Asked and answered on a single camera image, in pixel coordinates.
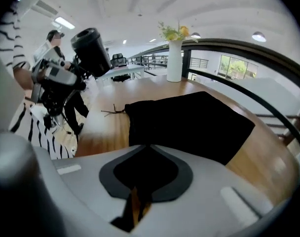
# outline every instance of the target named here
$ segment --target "man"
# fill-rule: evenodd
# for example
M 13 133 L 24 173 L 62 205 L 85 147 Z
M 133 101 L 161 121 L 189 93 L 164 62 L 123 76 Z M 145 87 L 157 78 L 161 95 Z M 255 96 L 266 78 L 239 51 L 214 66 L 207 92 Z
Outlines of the man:
M 47 35 L 47 40 L 49 40 L 50 44 L 54 47 L 57 54 L 65 60 L 65 56 L 60 50 L 61 45 L 61 35 L 57 30 L 52 30 Z M 69 70 L 71 67 L 71 62 L 66 62 L 65 69 Z M 87 117 L 89 110 L 83 102 L 83 99 L 80 95 L 80 92 L 76 92 L 72 98 L 66 103 L 65 105 L 65 115 L 68 120 L 68 124 L 71 129 L 74 131 L 75 135 L 79 135 L 82 128 L 83 123 L 78 125 L 76 116 L 75 116 L 75 109 L 84 117 Z
M 10 76 L 16 79 L 24 90 L 33 89 L 31 72 L 28 71 L 30 64 L 24 55 L 16 9 L 17 4 L 13 3 L 0 21 L 0 61 Z M 8 82 L 4 81 L 5 84 L 2 84 L 5 91 L 9 86 L 6 83 L 13 83 L 12 79 L 9 79 Z M 23 99 L 7 129 L 29 140 L 33 146 L 45 148 L 51 159 L 73 157 L 66 147 L 55 140 L 51 132 L 29 111 Z

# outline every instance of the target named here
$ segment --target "cap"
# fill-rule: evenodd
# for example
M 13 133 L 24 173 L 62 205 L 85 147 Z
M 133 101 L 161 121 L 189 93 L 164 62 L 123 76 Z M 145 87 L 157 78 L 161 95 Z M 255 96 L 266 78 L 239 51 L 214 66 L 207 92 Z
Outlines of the cap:
M 60 38 L 62 38 L 65 34 L 64 34 L 64 33 L 60 33 L 60 32 L 58 32 L 57 30 L 51 30 L 51 31 L 48 33 L 48 35 L 47 35 L 47 40 L 52 41 L 52 38 L 53 38 L 55 35 L 59 35 Z

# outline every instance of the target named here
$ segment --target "office chair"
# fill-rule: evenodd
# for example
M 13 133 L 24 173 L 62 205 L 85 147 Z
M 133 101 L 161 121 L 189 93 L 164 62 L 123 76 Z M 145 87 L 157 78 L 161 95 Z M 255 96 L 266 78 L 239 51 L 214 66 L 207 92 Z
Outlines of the office chair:
M 124 66 L 127 66 L 127 59 L 125 57 L 123 57 L 121 53 L 113 54 L 111 64 L 112 64 L 111 69 L 113 69 L 115 67 L 124 67 Z M 130 79 L 129 74 L 125 74 L 122 76 L 117 76 L 117 77 L 112 78 L 113 81 L 121 81 L 121 82 L 128 80 L 128 79 Z

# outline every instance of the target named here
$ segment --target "striped shirt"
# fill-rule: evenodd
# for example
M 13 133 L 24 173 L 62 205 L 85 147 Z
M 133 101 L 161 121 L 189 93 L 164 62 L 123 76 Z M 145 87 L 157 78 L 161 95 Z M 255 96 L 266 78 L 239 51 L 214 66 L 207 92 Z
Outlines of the striped shirt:
M 19 19 L 14 3 L 4 14 L 0 22 L 0 59 L 7 71 L 14 77 L 16 68 L 29 68 L 21 43 Z M 16 111 L 9 130 L 29 140 L 33 146 L 45 148 L 51 159 L 72 158 L 65 146 L 62 146 L 51 132 L 39 121 L 22 102 Z

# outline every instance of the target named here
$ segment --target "yellow flower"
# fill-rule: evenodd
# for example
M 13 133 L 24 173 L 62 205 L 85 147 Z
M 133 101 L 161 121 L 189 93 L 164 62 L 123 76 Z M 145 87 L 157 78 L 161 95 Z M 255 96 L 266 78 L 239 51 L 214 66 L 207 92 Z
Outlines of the yellow flower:
M 176 33 L 172 33 L 172 34 L 169 34 L 167 37 L 166 37 L 166 40 L 167 41 L 170 41 L 170 40 L 177 40 L 179 38 L 179 36 L 176 34 Z
M 184 35 L 185 37 L 189 36 L 189 32 L 188 32 L 188 28 L 186 26 L 181 26 L 180 32 L 182 35 Z

